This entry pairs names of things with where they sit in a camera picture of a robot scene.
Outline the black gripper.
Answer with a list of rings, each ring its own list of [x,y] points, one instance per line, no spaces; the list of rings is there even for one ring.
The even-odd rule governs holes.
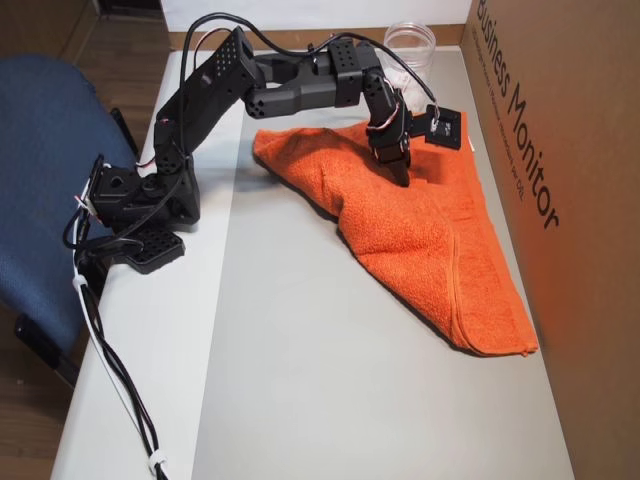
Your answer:
[[[410,163],[406,161],[410,153],[410,129],[413,117],[410,112],[398,113],[384,127],[368,126],[366,134],[369,146],[378,163],[389,164],[393,181],[400,187],[410,185]]]

